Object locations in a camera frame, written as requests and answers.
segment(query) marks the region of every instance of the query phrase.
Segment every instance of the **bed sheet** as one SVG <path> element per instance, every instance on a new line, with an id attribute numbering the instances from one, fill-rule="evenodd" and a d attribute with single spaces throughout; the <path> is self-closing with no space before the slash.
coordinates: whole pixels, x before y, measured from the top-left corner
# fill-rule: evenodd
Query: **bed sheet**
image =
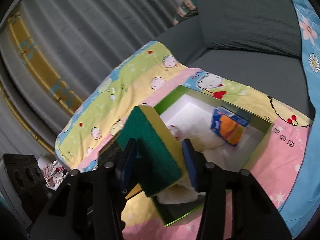
<path id="1" fill-rule="evenodd" d="M 312 121 L 291 107 L 251 87 L 199 68 L 180 64 L 159 42 L 150 42 L 121 63 L 83 103 L 56 140 L 56 154 L 81 172 L 97 166 L 99 150 L 123 127 L 135 105 L 155 106 L 178 85 L 212 95 L 273 122 L 261 154 L 249 169 L 279 208 L 300 169 Z M 225 237 L 231 233 L 231 199 L 227 196 Z M 164 228 L 151 199 L 143 193 L 127 202 L 124 238 L 196 238 L 201 210 Z"/>

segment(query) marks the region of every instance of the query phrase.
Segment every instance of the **blue box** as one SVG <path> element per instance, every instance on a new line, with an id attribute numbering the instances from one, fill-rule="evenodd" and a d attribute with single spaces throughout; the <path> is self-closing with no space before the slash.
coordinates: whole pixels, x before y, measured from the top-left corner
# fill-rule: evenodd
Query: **blue box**
<path id="1" fill-rule="evenodd" d="M 249 122 L 219 106 L 214 109 L 211 130 L 232 146 L 237 146 Z"/>

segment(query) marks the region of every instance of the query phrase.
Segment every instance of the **speaker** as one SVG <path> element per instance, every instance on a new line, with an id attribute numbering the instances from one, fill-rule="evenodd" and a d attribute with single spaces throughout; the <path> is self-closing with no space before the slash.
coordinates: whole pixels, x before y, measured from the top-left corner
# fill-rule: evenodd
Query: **speaker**
<path id="1" fill-rule="evenodd" d="M 3 155 L 0 159 L 0 192 L 12 214 L 27 231 L 52 196 L 33 155 Z"/>

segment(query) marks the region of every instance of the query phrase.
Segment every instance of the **sponge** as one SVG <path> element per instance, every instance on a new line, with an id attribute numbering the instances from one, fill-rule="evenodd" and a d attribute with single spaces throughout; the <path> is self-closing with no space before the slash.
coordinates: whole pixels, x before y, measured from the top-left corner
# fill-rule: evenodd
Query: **sponge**
<path id="1" fill-rule="evenodd" d="M 117 142 L 124 149 L 130 138 L 137 141 L 137 158 L 152 164 L 150 174 L 139 182 L 147 196 L 155 196 L 187 174 L 181 144 L 152 107 L 133 108 Z"/>

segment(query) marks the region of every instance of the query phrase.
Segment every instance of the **white daisy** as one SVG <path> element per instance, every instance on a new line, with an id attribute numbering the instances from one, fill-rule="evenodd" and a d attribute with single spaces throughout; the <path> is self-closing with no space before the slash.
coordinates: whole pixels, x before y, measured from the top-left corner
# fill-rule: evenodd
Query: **white daisy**
<path id="1" fill-rule="evenodd" d="M 317 55 L 314 55 L 313 53 L 310 54 L 309 64 L 310 64 L 311 69 L 314 72 L 316 72 L 316 73 L 320 72 L 319 59 L 318 59 Z"/>

